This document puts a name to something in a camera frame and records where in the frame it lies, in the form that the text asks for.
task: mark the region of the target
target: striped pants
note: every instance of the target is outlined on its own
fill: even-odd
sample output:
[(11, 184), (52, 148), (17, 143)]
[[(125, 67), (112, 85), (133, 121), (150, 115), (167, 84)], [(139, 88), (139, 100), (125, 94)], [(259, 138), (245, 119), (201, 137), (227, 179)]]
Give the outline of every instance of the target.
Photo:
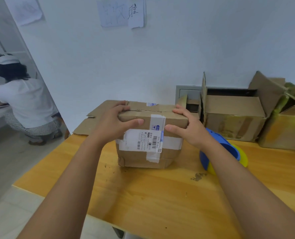
[(24, 128), (12, 111), (5, 113), (5, 120), (12, 129), (23, 132), (28, 136), (31, 142), (42, 142), (44, 140), (53, 139), (54, 135), (60, 132), (59, 128), (61, 126), (60, 121), (53, 120), (42, 126)]

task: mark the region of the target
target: wooden table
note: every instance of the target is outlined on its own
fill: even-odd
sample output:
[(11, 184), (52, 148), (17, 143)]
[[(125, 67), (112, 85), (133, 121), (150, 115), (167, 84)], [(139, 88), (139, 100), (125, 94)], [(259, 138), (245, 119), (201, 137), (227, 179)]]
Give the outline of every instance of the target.
[[(72, 135), (14, 185), (45, 197), (85, 136)], [(231, 141), (249, 170), (295, 211), (295, 151)], [(216, 176), (206, 174), (186, 141), (167, 169), (118, 166), (115, 142), (102, 150), (88, 214), (144, 238), (240, 238)]]

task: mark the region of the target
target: hand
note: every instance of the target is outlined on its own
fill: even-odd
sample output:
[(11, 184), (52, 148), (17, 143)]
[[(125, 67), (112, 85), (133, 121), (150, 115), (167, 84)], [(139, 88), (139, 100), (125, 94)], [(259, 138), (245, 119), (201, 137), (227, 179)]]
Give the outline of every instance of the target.
[(196, 117), (194, 117), (188, 110), (186, 110), (180, 105), (176, 105), (176, 108), (173, 109), (173, 112), (186, 116), (188, 118), (189, 124), (186, 129), (168, 124), (165, 126), (165, 130), (181, 136), (189, 144), (205, 152), (206, 148), (208, 148), (208, 146), (210, 146), (210, 144), (213, 143), (214, 139), (205, 129), (203, 124)]
[(107, 110), (101, 116), (100, 121), (89, 137), (95, 139), (103, 147), (108, 142), (116, 140), (127, 130), (142, 125), (144, 123), (143, 119), (133, 119), (127, 122), (119, 120), (118, 114), (130, 109), (130, 106), (126, 106), (125, 104), (126, 101), (120, 101)]

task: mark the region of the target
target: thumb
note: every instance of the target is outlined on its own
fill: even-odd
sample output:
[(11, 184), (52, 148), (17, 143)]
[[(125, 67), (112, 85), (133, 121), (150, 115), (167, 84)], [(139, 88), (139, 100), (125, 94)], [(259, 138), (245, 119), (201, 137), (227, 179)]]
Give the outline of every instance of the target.
[(132, 128), (141, 126), (144, 123), (143, 119), (133, 119), (131, 121), (123, 122), (123, 127), (127, 131)]
[(185, 129), (184, 128), (180, 128), (180, 127), (175, 126), (175, 125), (167, 124), (165, 126), (165, 130), (168, 131), (168, 132), (174, 133), (176, 135), (179, 135), (182, 138), (185, 137)]

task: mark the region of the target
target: white shirt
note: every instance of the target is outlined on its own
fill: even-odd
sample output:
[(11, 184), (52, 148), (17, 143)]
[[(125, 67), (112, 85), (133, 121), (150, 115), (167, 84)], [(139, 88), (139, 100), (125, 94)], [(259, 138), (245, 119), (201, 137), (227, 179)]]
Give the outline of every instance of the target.
[(54, 101), (42, 80), (13, 80), (0, 85), (0, 102), (9, 103), (14, 116), (25, 128), (45, 125), (56, 118)]

